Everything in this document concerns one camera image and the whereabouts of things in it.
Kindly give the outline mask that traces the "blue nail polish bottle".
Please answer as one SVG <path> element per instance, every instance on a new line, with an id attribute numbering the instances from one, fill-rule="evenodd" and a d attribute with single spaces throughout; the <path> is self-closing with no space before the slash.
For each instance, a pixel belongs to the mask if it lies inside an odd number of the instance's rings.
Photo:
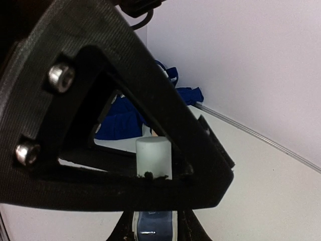
<path id="1" fill-rule="evenodd" d="M 177 211 L 136 211 L 133 213 L 132 231 L 137 241 L 177 241 Z"/>

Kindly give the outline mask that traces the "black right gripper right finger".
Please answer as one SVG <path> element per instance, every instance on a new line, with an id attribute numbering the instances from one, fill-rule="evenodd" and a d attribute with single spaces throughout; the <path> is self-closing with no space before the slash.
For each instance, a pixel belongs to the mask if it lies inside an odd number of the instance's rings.
<path id="1" fill-rule="evenodd" d="M 178 211 L 178 241 L 212 241 L 192 210 Z"/>

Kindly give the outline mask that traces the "white nail polish cap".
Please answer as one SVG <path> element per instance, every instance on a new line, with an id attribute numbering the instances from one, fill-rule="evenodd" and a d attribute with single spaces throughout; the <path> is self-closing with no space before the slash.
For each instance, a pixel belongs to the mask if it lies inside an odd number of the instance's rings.
<path id="1" fill-rule="evenodd" d="M 137 175 L 172 180 L 172 145 L 166 137 L 142 137 L 136 140 Z"/>

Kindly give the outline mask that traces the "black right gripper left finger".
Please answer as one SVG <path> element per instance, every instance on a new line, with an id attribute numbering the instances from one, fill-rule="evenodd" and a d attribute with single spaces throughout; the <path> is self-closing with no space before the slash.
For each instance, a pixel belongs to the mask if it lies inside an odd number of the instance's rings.
<path id="1" fill-rule="evenodd" d="M 134 212 L 123 212 L 112 233 L 107 238 L 107 241 L 134 240 L 134 232 L 132 228 L 133 214 Z"/>

